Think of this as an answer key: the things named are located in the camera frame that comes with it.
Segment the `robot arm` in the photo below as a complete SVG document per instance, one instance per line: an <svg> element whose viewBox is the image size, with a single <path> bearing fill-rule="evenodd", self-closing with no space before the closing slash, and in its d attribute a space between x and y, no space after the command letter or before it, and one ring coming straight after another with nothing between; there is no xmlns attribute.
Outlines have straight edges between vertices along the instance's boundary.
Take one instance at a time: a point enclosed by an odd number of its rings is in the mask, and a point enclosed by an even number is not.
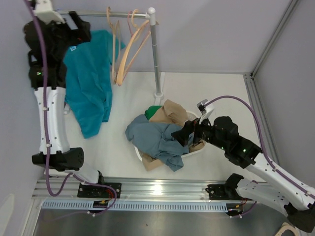
<svg viewBox="0 0 315 236"><path fill-rule="evenodd" d="M272 186L258 185L233 174L225 183L227 191L232 189L243 198L272 207L287 216L294 226L311 232L315 227L315 189L302 183L276 163L270 160L268 162L259 146L239 135L238 126L230 117L218 117L211 125L208 117L214 107L208 106L207 100L197 106L202 112L201 118L187 121L183 129L172 133L172 136L185 146L189 134L194 133L194 143L203 139L224 150L224 155L230 162L256 174Z"/></svg>
<svg viewBox="0 0 315 236"><path fill-rule="evenodd" d="M90 23L80 19L76 12L69 12L78 29L71 29L62 16L53 10L50 0L32 1L34 14L37 16L40 30L45 41L48 82L44 87L43 58L39 37L34 21L24 26L25 41L30 47L29 78L37 99L40 117L41 141L39 154L32 156L35 165L45 167L47 157L46 133L49 136L50 159L49 168L60 172L74 173L80 179L99 183L101 173L84 163L82 148L70 148L64 125L64 97L66 66L63 58L70 46L77 46L91 40ZM44 90L46 90L47 106L44 107Z"/></svg>

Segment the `wooden hanger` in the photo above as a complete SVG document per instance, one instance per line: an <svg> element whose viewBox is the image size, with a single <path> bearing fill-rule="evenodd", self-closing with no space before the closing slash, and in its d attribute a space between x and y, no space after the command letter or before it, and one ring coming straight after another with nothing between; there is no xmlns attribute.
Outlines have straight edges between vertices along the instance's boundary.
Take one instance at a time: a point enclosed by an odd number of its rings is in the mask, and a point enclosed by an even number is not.
<svg viewBox="0 0 315 236"><path fill-rule="evenodd" d="M110 7L107 7L106 9L106 18L107 18L107 22L110 26L110 28L112 29L113 32L113 57L112 57L112 79L114 84L116 83L117 80L117 73L115 70L115 60L116 60L116 36L118 36L118 42L119 42L119 47L118 47L118 56L117 56L117 60L120 57L120 50L121 50L121 46L122 46L122 37L121 37L121 30L120 30L120 23L119 21L117 21L116 25L114 26L114 24L111 22L110 20Z"/></svg>
<svg viewBox="0 0 315 236"><path fill-rule="evenodd" d="M285 231L290 230L295 236L300 236L299 232L293 226L284 222L275 236L281 236Z"/></svg>
<svg viewBox="0 0 315 236"><path fill-rule="evenodd" d="M126 67L127 57L128 57L128 55L129 55L129 52L130 52L130 49L131 49L133 43L136 42L136 41L139 39L139 37L140 37L142 31L144 30L145 26L149 23L149 20L145 20L145 21L142 23L142 25L138 28L138 26L137 26L137 25L134 23L134 21L133 21L134 14L135 14L137 11L138 11L137 9L134 10L134 11L132 12L132 16L131 16L131 23L132 23L132 25L136 28L136 32L135 32L134 34L132 34L131 29L129 28L132 37L131 37L131 40L130 40L130 42L128 43L128 45L127 45L127 47L126 47L125 53L124 53L124 55L123 55L123 57L122 57L122 61L121 61L121 63L120 63L120 66L119 66L119 69L118 69L118 73L117 73L117 84L118 84L119 86L123 84L123 80L124 80L126 74L128 73L128 70L130 69L131 65L133 64L133 62L134 62L134 60L135 60L135 58L136 58L136 56L139 54L140 50L141 50L142 47L145 45L146 41L148 40L148 38L149 38L149 36L150 36L150 34L151 34L151 32L148 31L147 35L146 35L146 36L144 37L144 39L142 40L142 42L141 42L141 44L140 44L140 46L139 46L137 52L136 52L135 55L132 57L130 63L129 63L129 64L127 65L127 67Z"/></svg>

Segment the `white wall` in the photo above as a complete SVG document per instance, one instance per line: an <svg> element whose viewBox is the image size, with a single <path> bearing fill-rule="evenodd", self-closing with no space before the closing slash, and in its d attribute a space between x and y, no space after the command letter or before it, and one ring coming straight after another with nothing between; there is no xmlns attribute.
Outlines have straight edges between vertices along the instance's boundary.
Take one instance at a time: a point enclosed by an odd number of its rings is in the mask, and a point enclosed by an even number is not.
<svg viewBox="0 0 315 236"><path fill-rule="evenodd" d="M315 1L300 1L255 80L281 165L315 187Z"/></svg>
<svg viewBox="0 0 315 236"><path fill-rule="evenodd" d="M21 0L4 5L0 7L0 202L15 194L15 209L5 235L17 236L42 173L42 168L32 164L40 131L23 34L23 26L31 18Z"/></svg>
<svg viewBox="0 0 315 236"><path fill-rule="evenodd" d="M55 8L128 12L157 10L162 70L169 72L251 71L290 0L55 0ZM94 29L108 28L105 18L87 17ZM124 42L130 34L120 19ZM152 71L151 43L132 71Z"/></svg>

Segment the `beige cloth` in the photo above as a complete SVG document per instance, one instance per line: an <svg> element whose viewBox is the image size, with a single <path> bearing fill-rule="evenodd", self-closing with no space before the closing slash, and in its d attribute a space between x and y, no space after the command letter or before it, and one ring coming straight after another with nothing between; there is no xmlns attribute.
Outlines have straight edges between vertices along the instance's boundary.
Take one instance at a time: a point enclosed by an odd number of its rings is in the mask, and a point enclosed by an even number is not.
<svg viewBox="0 0 315 236"><path fill-rule="evenodd" d="M198 151L200 149L203 149L203 147L206 145L206 142L201 140L199 143L197 144L192 144L189 147L189 153L194 152L194 151Z"/></svg>
<svg viewBox="0 0 315 236"><path fill-rule="evenodd" d="M150 122L177 124L184 126L188 120L186 110L179 104L166 100L164 105L150 118Z"/></svg>
<svg viewBox="0 0 315 236"><path fill-rule="evenodd" d="M147 154L142 153L141 157L142 157L142 164L144 165L144 168L146 169L146 171L151 171L157 167L164 165L164 163L161 162L160 160L153 159Z"/></svg>

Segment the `laundry basket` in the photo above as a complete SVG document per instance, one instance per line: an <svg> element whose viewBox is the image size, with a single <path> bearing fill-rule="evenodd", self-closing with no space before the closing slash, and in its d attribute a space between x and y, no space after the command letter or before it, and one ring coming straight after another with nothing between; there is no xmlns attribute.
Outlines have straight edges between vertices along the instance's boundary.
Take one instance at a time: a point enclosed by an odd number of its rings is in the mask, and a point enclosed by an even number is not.
<svg viewBox="0 0 315 236"><path fill-rule="evenodd" d="M198 116L194 112L187 111L187 117L188 117L188 120L193 121ZM142 152L140 152L137 147L134 147L134 149L136 150L136 154L137 154L139 160L142 161ZM190 152L188 154L182 155L181 157L183 158L183 157L187 157L187 156L191 156L191 155L197 154L197 153L201 152L203 149L204 149L204 147L202 149L198 150L198 151L194 151L194 152Z"/></svg>

